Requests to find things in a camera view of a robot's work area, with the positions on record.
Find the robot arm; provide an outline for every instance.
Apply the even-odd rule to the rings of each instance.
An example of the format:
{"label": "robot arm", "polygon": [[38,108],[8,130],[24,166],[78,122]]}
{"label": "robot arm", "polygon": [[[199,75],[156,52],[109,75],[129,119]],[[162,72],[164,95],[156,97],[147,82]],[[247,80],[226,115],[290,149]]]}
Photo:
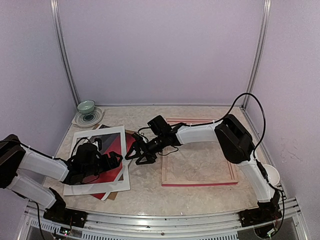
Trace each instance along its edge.
{"label": "robot arm", "polygon": [[87,214],[66,208],[62,197],[52,188],[43,187],[25,175],[21,170],[29,170],[51,177],[64,184],[82,183],[88,176],[119,167],[123,157],[115,152],[100,154],[99,140],[84,143],[68,160],[46,156],[23,143],[11,134],[0,141],[0,188],[33,200],[46,208],[44,218],[77,227],[83,227]]}
{"label": "robot arm", "polygon": [[208,122],[195,125],[178,123],[170,126],[162,116],[148,122],[149,128],[156,135],[148,141],[143,135],[134,133],[136,141],[125,156],[138,158],[137,165],[154,163],[157,155],[167,146],[181,146],[197,142],[219,142],[224,157],[236,164],[251,183],[257,198],[258,208],[240,212],[243,227],[260,224],[281,218],[279,211],[280,194],[269,184],[268,174],[263,165],[254,158],[255,145],[246,128],[232,115],[227,115],[221,122]]}

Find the purple wall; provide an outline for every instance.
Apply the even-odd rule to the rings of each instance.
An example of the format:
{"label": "purple wall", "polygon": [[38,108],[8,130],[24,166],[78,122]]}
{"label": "purple wall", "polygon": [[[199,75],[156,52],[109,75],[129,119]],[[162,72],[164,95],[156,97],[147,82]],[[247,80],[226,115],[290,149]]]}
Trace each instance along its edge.
{"label": "purple wall", "polygon": [[[0,1],[0,139],[11,133],[55,154],[75,114],[50,1]],[[0,239],[12,240],[27,202],[0,189]]]}
{"label": "purple wall", "polygon": [[[296,197],[310,239],[320,225],[320,4],[273,1],[254,88],[267,117],[264,143],[290,197]],[[260,110],[249,115],[261,129]]]}
{"label": "purple wall", "polygon": [[82,100],[231,104],[247,88],[264,1],[60,0]]}

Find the white wall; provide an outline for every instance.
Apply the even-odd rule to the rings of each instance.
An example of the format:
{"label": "white wall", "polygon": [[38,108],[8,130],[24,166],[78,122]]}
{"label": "white wall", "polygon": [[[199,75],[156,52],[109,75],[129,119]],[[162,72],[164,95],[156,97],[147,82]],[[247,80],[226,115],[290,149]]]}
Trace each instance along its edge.
{"label": "white wall", "polygon": [[82,100],[231,104],[247,88],[263,0],[59,0]]}
{"label": "white wall", "polygon": [[[310,233],[320,225],[320,3],[272,1],[254,94],[266,114],[264,143],[290,197],[296,197]],[[260,110],[249,115],[261,129]]]}
{"label": "white wall", "polygon": [[[0,140],[13,133],[54,155],[75,106],[49,0],[0,0]],[[12,240],[27,201],[0,189],[0,239]]]}

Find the white picture frame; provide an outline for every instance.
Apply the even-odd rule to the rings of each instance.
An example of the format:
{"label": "white picture frame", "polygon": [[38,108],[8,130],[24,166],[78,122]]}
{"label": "white picture frame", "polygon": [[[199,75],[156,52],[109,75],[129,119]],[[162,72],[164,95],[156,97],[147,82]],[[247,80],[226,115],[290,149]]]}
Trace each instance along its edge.
{"label": "white picture frame", "polygon": [[126,145],[126,134],[124,126],[116,126],[95,130],[79,131],[73,135],[73,140],[71,144],[70,157],[72,155],[72,149],[77,143],[79,138],[91,138],[92,136],[98,135],[109,135],[120,133],[121,142],[121,155],[122,159],[122,169],[118,173],[116,179],[113,182],[103,182],[103,183],[93,183],[93,184],[83,184],[83,185],[64,185],[63,195],[64,196],[74,196],[74,195],[89,195],[89,194],[100,194],[105,193],[102,201],[107,199],[111,192],[121,192],[130,190],[130,178],[129,178],[129,164],[131,160],[126,160],[125,155],[127,153]]}

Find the framed picture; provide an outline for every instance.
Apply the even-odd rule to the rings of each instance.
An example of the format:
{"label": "framed picture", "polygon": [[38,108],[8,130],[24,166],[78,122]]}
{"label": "framed picture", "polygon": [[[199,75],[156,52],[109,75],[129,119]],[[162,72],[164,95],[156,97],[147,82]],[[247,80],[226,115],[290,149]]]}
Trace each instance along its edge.
{"label": "framed picture", "polygon": [[100,129],[76,132],[73,136],[70,157],[72,156],[73,152],[76,152],[77,149],[73,151],[74,146],[81,138],[88,138],[91,142],[93,142],[95,138],[100,138],[102,140],[102,150],[100,151],[101,154],[108,154],[109,152],[114,151],[122,155],[123,159],[119,167],[101,173],[97,179],[95,179],[96,176],[86,177],[83,182],[89,184],[65,185],[63,195],[93,195],[102,193],[103,197],[100,199],[105,200],[111,192],[130,190],[128,167],[131,161],[125,160],[125,155],[127,153],[125,127],[105,126]]}
{"label": "framed picture", "polygon": [[[168,118],[170,125],[177,123],[201,124],[212,119]],[[185,144],[179,151],[166,147],[162,153],[163,187],[205,187],[235,185],[238,176],[234,164],[227,161],[218,142]]]}

